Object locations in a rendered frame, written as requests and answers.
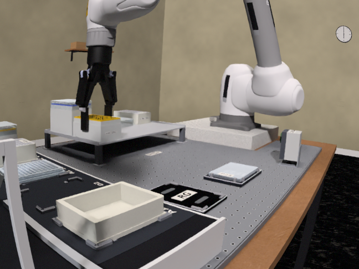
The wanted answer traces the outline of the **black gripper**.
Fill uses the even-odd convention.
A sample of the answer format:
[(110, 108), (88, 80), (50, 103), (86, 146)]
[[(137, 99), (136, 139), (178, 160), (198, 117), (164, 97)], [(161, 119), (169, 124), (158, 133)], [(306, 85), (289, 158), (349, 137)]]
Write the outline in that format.
[(111, 59), (112, 48), (110, 47), (88, 48), (88, 68), (87, 70), (79, 71), (79, 84), (75, 102), (79, 106), (79, 111), (81, 111), (81, 130), (89, 130), (88, 104), (97, 82), (101, 86), (105, 100), (104, 116), (112, 117), (112, 109), (117, 102), (117, 72), (111, 71), (109, 68)]

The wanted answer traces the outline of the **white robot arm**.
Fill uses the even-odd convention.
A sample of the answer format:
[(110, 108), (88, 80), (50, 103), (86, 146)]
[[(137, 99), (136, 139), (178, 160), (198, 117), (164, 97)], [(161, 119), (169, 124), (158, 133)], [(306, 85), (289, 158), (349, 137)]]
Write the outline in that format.
[[(211, 127), (241, 131), (260, 128), (254, 112), (288, 116), (302, 108), (304, 91), (289, 67), (281, 61), (269, 0), (243, 0), (254, 44), (257, 65), (229, 65), (220, 86), (220, 115), (211, 116)], [(150, 13), (159, 0), (88, 0), (86, 47), (115, 46), (116, 28)], [(253, 112), (253, 113), (251, 113)]]

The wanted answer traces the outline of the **black flat nest plate labelled rg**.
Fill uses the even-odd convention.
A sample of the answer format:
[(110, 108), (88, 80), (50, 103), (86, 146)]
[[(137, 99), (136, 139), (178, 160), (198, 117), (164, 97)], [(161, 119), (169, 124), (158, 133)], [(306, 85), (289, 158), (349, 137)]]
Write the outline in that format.
[(227, 195), (167, 182), (150, 191), (162, 194), (164, 202), (205, 214), (227, 199)]

